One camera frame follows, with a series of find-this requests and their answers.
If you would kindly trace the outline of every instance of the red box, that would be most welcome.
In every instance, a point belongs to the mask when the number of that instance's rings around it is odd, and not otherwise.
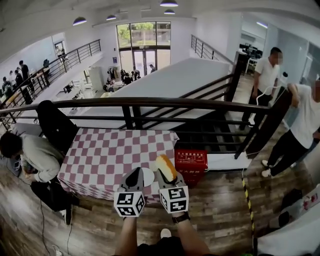
[[[182,174],[184,182],[193,188],[208,169],[206,150],[175,149],[175,169]]]

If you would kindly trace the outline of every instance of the gray sweater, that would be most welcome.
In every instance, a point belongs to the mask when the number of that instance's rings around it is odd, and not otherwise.
[[[46,138],[33,135],[21,135],[22,151],[21,165],[26,168],[27,162],[38,170],[34,175],[38,182],[48,182],[58,175],[64,161],[63,154]]]

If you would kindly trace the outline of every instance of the black hair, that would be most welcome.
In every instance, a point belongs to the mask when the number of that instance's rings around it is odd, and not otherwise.
[[[278,47],[273,47],[270,51],[270,55],[273,54],[282,54],[282,51]]]
[[[22,139],[18,135],[6,132],[0,138],[0,151],[5,158],[12,158],[22,150]]]

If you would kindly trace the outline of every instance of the wooden floor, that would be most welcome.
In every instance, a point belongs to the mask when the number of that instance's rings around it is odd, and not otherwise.
[[[304,165],[273,178],[262,178],[260,161],[268,159],[272,147],[285,132],[281,125],[272,139],[244,172],[254,211],[257,234],[263,234],[268,221],[280,211],[283,196],[293,188],[305,195],[313,189]],[[191,189],[189,215],[199,235],[218,255],[239,255],[252,246],[251,222],[241,172],[210,173]],[[56,213],[43,205],[44,239],[55,255],[56,245],[67,255],[70,227]],[[42,241],[40,200],[30,187],[0,169],[0,227],[1,241],[8,256],[48,255]],[[113,209],[113,202],[81,197],[74,206],[69,254],[72,256],[107,256],[115,251],[122,218]],[[160,231],[168,228],[176,233],[171,217],[160,204],[147,205],[138,219],[138,244],[152,244],[160,239]]]

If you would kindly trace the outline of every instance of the man in gray sweater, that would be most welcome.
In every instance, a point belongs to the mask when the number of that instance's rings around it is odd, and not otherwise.
[[[6,158],[20,155],[22,172],[32,182],[32,191],[49,208],[60,212],[64,222],[69,225],[72,216],[71,199],[57,178],[64,160],[63,154],[46,138],[26,134],[17,136],[10,132],[0,138],[0,151]],[[32,173],[29,165],[37,173]]]

